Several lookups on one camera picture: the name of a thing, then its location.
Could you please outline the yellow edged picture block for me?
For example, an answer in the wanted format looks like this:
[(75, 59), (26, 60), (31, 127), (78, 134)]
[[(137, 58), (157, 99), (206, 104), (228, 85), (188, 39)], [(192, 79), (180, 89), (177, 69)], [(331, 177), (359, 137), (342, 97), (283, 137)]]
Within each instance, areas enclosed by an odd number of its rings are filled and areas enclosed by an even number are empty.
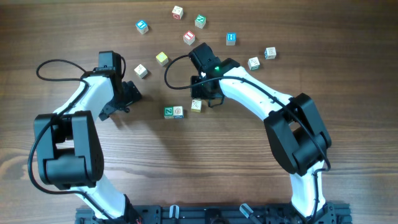
[(193, 99), (192, 100), (192, 105), (191, 105), (191, 111), (200, 113), (201, 112), (201, 105), (202, 105), (202, 100)]

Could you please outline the blue sided picture block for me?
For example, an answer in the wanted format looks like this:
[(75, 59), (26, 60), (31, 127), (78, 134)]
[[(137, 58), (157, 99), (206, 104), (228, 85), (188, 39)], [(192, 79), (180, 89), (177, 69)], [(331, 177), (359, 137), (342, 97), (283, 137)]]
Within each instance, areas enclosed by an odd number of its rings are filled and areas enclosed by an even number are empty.
[(173, 111), (174, 119), (182, 119), (182, 118), (184, 118), (183, 107), (182, 106), (174, 106), (173, 110), (174, 110)]

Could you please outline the green Z letter block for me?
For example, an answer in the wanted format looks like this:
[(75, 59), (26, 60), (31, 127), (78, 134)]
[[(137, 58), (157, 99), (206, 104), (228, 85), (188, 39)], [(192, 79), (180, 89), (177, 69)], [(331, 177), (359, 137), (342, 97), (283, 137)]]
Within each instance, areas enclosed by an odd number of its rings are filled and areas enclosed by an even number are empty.
[(174, 118), (174, 108), (173, 108), (173, 106), (164, 108), (164, 118), (165, 119), (173, 119)]

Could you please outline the green edged picture block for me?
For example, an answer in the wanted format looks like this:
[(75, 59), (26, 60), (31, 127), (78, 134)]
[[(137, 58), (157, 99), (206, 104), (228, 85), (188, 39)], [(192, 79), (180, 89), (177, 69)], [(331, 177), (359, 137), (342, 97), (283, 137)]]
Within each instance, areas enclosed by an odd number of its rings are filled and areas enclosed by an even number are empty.
[(250, 58), (248, 60), (248, 67), (250, 70), (257, 70), (260, 67), (260, 62), (257, 57)]

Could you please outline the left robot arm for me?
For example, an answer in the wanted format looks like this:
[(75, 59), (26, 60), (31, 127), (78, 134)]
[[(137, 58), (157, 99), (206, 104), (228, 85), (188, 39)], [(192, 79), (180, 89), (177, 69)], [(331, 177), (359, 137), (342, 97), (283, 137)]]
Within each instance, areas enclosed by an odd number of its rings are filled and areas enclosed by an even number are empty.
[(115, 111), (129, 112), (142, 96), (125, 82), (125, 59), (113, 51), (99, 53), (98, 66), (84, 71), (80, 86), (53, 113), (34, 120), (35, 141), (28, 158), (33, 185), (52, 195), (75, 194), (86, 203), (76, 223), (142, 223), (127, 195), (104, 174), (104, 155), (95, 121)]

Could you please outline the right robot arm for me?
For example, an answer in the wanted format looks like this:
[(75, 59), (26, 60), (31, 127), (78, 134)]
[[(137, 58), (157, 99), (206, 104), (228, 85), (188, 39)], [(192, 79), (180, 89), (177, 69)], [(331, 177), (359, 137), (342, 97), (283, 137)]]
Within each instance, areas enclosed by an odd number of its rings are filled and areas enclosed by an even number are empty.
[(272, 155), (290, 174), (292, 205), (314, 222), (326, 203), (322, 194), (322, 172), (330, 170), (326, 151), (331, 137), (313, 100), (273, 90), (252, 77), (231, 58), (221, 61), (202, 43), (189, 54), (198, 71), (201, 98), (230, 98), (263, 120)]

